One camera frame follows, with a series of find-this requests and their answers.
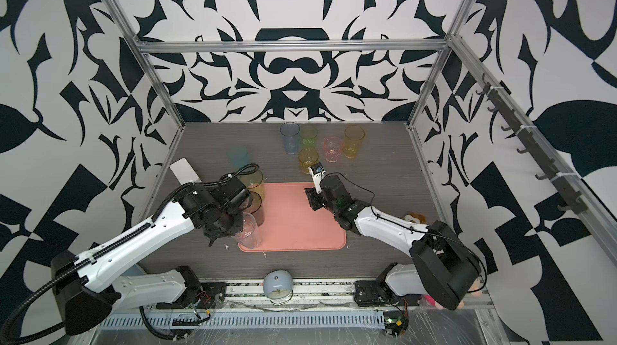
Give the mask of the smoky grey tall glass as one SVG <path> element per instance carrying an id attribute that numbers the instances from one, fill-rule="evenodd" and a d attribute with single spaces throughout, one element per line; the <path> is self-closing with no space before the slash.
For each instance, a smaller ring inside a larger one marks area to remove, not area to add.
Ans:
<path id="1" fill-rule="evenodd" d="M 264 223 L 263 199 L 257 192 L 249 192 L 249 197 L 242 203 L 240 209 L 245 213 L 250 213 L 258 226 Z"/>

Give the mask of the clear tall glass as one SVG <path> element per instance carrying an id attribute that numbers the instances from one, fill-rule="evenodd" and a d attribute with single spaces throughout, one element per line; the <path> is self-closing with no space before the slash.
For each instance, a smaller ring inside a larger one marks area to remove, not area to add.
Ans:
<path id="1" fill-rule="evenodd" d="M 261 245 L 259 226 L 252 214 L 243 213 L 243 227 L 233 238 L 242 247 L 249 250 L 256 249 Z"/>

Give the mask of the light green tall glass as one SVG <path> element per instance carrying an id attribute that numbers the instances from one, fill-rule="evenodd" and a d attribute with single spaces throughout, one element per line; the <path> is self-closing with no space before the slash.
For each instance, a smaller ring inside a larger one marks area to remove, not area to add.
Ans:
<path id="1" fill-rule="evenodd" d="M 260 170 L 242 175 L 239 179 L 250 192 L 258 194 L 261 200 L 265 199 L 264 175 Z"/>

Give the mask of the pink plastic tray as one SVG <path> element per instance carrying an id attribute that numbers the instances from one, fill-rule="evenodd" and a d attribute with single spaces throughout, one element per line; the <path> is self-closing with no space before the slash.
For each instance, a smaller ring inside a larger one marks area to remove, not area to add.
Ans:
<path id="1" fill-rule="evenodd" d="M 245 253 L 340 250 L 347 244 L 346 232 L 331 212 L 309 206 L 305 189 L 310 183 L 270 183 L 265 185 L 265 201 L 258 214 L 260 245 Z"/>

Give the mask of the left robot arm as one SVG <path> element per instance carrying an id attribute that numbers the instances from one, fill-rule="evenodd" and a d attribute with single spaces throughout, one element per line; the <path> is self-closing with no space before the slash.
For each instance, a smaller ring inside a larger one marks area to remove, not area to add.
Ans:
<path id="1" fill-rule="evenodd" d="M 202 286 L 189 266 L 138 276 L 127 270 L 194 230 L 202 231 L 210 243 L 237 234 L 243 227 L 244 207 L 251 202 L 252 195 L 236 177 L 218 184 L 183 184 L 151 217 L 118 237 L 79 254 L 57 255 L 51 263 L 54 278 L 77 268 L 52 288 L 66 334 L 84 333 L 117 311 L 194 303 Z"/>

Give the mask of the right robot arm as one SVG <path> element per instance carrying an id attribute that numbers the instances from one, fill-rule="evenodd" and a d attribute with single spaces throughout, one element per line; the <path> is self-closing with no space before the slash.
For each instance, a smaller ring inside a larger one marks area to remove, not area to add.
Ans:
<path id="1" fill-rule="evenodd" d="M 485 288 L 485 265 L 456 237 L 447 224 L 406 221 L 378 210 L 372 202 L 354 199 L 337 172 L 311 174 L 305 189 L 310 207 L 332 213 L 337 224 L 354 234 L 381 241 L 411 258 L 410 265 L 393 263 L 376 279 L 381 298 L 424 295 L 434 306 L 456 310 L 467 295 Z"/>

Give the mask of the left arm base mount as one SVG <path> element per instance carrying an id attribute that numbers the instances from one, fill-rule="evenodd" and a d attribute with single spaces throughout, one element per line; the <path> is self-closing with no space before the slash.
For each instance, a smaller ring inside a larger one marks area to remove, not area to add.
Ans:
<path id="1" fill-rule="evenodd" d="M 196 309 L 210 309 L 225 300 L 228 286 L 226 282 L 200 282 L 189 266 L 179 266 L 176 271 L 183 276 L 186 290 L 173 303 L 158 303 L 157 309 L 172 310 L 191 306 Z"/>

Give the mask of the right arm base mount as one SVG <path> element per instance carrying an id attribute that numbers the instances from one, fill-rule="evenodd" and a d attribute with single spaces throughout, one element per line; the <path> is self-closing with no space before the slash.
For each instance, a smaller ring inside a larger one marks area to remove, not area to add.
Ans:
<path id="1" fill-rule="evenodd" d="M 356 281 L 353 300 L 358 306 L 401 307 L 406 297 L 425 294 L 416 267 L 393 262 L 376 279 Z"/>

